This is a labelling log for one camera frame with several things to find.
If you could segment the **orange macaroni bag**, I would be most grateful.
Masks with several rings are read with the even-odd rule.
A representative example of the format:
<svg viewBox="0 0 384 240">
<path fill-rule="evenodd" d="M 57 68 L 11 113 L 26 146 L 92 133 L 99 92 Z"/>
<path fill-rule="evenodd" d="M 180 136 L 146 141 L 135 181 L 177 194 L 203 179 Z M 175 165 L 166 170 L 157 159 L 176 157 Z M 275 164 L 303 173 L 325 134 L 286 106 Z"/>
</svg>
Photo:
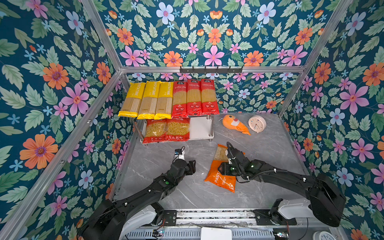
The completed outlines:
<svg viewBox="0 0 384 240">
<path fill-rule="evenodd" d="M 219 167 L 221 163 L 229 163 L 228 157 L 226 155 L 227 147 L 224 145 L 218 144 L 217 151 L 212 161 L 210 171 L 208 172 L 205 182 L 210 182 L 218 187 L 226 189 L 232 193 L 235 192 L 236 188 L 236 177 L 225 176 L 219 172 Z"/>
</svg>

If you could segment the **red macaroni bag large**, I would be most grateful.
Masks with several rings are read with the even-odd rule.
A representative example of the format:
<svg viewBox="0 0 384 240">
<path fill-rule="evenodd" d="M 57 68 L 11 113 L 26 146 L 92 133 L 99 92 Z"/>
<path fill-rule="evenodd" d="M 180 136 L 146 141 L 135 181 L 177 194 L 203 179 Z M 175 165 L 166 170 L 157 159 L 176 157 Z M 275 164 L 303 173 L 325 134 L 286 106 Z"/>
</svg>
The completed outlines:
<svg viewBox="0 0 384 240">
<path fill-rule="evenodd" d="M 190 139 L 190 119 L 167 120 L 166 140 L 169 142 L 186 142 Z"/>
</svg>

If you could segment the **red macaroni bag small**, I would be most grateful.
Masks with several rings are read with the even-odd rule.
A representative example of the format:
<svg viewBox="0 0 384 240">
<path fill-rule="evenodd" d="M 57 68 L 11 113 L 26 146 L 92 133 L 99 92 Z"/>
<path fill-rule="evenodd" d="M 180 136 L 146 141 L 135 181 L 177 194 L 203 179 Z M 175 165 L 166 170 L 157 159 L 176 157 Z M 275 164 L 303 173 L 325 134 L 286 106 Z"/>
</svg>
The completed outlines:
<svg viewBox="0 0 384 240">
<path fill-rule="evenodd" d="M 148 120 L 143 144 L 166 141 L 167 120 Z"/>
</svg>

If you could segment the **red spaghetti pack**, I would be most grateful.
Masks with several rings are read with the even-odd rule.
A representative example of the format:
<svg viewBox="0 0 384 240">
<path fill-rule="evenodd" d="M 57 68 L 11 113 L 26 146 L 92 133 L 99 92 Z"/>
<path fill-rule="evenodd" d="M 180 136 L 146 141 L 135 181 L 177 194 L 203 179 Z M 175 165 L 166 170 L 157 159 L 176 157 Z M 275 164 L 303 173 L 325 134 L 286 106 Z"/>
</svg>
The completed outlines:
<svg viewBox="0 0 384 240">
<path fill-rule="evenodd" d="M 187 117 L 187 82 L 174 82 L 172 119 Z"/>
<path fill-rule="evenodd" d="M 201 80 L 201 99 L 203 115 L 219 115 L 219 106 L 217 102 L 214 80 Z"/>
<path fill-rule="evenodd" d="M 187 83 L 187 114 L 202 115 L 201 82 L 189 79 Z"/>
</svg>

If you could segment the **yellow spaghetti pack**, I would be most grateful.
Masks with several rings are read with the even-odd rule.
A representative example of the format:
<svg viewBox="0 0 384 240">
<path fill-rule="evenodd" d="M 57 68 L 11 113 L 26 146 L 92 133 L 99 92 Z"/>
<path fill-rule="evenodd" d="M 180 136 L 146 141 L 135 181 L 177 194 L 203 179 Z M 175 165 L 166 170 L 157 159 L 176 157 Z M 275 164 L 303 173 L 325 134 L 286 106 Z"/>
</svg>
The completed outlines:
<svg viewBox="0 0 384 240">
<path fill-rule="evenodd" d="M 161 82 L 146 82 L 138 120 L 154 120 Z"/>
<path fill-rule="evenodd" d="M 119 117 L 136 118 L 139 115 L 145 87 L 146 83 L 133 83 L 130 85 L 126 99 L 118 113 Z"/>
<path fill-rule="evenodd" d="M 155 120 L 171 119 L 173 109 L 173 82 L 161 82 L 157 100 Z"/>
</svg>

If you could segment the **red spaghetti pack front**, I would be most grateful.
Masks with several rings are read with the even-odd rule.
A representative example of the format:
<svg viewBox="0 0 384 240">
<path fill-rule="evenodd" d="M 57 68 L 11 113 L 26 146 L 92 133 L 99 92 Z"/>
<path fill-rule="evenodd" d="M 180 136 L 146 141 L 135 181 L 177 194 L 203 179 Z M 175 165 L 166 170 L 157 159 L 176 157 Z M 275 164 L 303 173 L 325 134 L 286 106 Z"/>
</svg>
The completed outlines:
<svg viewBox="0 0 384 240">
<path fill-rule="evenodd" d="M 214 80 L 201 80 L 201 99 L 203 115 L 219 115 L 219 106 L 217 102 Z"/>
</svg>

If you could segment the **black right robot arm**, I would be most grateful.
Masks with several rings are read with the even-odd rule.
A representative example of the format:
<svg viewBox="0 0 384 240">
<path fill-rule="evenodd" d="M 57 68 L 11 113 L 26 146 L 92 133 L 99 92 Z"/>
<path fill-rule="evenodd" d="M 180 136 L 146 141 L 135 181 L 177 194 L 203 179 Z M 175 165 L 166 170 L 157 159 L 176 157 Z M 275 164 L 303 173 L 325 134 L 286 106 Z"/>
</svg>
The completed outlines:
<svg viewBox="0 0 384 240">
<path fill-rule="evenodd" d="M 340 226 L 346 197 L 326 175 L 301 175 L 261 160 L 250 161 L 231 143 L 227 143 L 226 154 L 228 161 L 220 164 L 220 174 L 241 177 L 243 183 L 273 184 L 301 196 L 296 200 L 277 199 L 267 217 L 273 224 L 286 224 L 296 218 L 316 218 L 327 226 Z"/>
</svg>

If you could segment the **white two-tier shelf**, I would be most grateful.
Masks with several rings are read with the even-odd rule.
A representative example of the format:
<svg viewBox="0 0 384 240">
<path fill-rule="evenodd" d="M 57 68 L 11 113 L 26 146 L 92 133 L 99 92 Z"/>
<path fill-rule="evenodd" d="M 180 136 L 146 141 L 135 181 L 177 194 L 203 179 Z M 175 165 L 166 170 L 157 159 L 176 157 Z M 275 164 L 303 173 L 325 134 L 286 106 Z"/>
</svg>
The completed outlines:
<svg viewBox="0 0 384 240">
<path fill-rule="evenodd" d="M 201 116 L 188 116 L 187 118 L 177 118 L 178 120 L 190 119 L 190 139 L 192 140 L 212 140 L 214 138 L 213 131 L 213 116 L 214 115 L 201 115 Z M 145 137 L 145 131 L 148 120 L 143 120 L 145 122 L 143 131 L 140 133 L 141 141 L 143 143 Z"/>
</svg>

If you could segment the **pink round alarm clock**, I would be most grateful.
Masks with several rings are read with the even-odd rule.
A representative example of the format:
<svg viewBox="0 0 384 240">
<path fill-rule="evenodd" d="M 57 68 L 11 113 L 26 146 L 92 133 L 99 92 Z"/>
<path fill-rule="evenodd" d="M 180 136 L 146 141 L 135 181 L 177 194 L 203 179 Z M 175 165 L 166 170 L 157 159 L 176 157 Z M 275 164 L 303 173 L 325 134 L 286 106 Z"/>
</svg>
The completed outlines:
<svg viewBox="0 0 384 240">
<path fill-rule="evenodd" d="M 259 116 L 252 116 L 248 121 L 249 127 L 256 133 L 261 133 L 267 127 L 266 120 Z"/>
</svg>

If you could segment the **orange fish plush toy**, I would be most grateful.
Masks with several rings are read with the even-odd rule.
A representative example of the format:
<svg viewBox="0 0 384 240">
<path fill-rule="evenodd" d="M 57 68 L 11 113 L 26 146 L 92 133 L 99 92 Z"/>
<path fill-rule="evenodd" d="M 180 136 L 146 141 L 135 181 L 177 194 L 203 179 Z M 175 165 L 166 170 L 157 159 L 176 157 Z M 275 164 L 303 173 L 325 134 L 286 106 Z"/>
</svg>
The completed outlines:
<svg viewBox="0 0 384 240">
<path fill-rule="evenodd" d="M 222 119 L 222 124 L 229 130 L 236 130 L 245 135 L 251 135 L 249 129 L 239 119 L 233 115 L 225 115 Z"/>
</svg>

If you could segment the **white box at bottom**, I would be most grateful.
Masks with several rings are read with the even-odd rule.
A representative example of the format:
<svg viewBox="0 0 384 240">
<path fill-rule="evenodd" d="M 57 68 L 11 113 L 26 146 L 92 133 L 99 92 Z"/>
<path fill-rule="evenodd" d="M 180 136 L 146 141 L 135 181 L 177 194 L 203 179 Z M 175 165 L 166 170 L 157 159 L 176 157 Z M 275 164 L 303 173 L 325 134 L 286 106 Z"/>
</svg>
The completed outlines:
<svg viewBox="0 0 384 240">
<path fill-rule="evenodd" d="M 201 240 L 232 240 L 232 231 L 221 228 L 201 228 Z"/>
</svg>

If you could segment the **white round device bottom right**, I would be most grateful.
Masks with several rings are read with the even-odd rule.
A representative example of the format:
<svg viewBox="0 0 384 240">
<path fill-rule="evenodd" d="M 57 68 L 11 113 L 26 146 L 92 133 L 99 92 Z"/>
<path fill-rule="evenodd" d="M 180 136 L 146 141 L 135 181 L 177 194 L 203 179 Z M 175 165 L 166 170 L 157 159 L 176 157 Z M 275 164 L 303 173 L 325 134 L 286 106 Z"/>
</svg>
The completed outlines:
<svg viewBox="0 0 384 240">
<path fill-rule="evenodd" d="M 313 234 L 313 240 L 336 240 L 336 237 L 326 231 L 317 231 Z"/>
</svg>

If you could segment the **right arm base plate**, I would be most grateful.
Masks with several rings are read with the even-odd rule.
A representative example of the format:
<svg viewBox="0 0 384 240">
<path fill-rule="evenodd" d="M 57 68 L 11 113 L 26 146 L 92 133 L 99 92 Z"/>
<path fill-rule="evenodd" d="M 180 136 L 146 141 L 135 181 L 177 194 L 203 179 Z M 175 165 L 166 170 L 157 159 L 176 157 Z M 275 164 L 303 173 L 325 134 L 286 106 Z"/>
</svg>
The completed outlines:
<svg viewBox="0 0 384 240">
<path fill-rule="evenodd" d="M 267 210 L 267 209 L 256 209 L 253 210 L 253 213 L 256 217 L 257 225 L 259 226 L 267 226 L 267 225 L 275 225 L 275 226 L 296 226 L 296 219 L 285 219 L 278 212 Z"/>
</svg>

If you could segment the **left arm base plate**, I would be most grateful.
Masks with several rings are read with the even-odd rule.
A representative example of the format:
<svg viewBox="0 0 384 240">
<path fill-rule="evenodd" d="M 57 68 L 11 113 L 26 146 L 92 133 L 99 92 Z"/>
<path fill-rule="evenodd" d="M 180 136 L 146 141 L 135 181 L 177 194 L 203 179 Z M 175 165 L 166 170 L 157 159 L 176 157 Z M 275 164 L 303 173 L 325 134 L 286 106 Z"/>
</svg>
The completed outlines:
<svg viewBox="0 0 384 240">
<path fill-rule="evenodd" d="M 176 226 L 178 211 L 176 210 L 164 210 L 156 213 L 154 220 L 151 222 L 151 226 Z"/>
</svg>

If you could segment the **black hook rail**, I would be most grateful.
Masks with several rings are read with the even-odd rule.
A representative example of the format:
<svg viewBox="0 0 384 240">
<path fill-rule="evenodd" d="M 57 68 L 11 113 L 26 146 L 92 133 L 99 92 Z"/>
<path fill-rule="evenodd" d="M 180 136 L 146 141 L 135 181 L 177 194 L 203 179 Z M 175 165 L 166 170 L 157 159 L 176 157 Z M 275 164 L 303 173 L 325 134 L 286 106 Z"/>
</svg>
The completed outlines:
<svg viewBox="0 0 384 240">
<path fill-rule="evenodd" d="M 180 67 L 180 73 L 188 73 L 188 74 L 236 74 L 242 73 L 243 67 Z"/>
</svg>

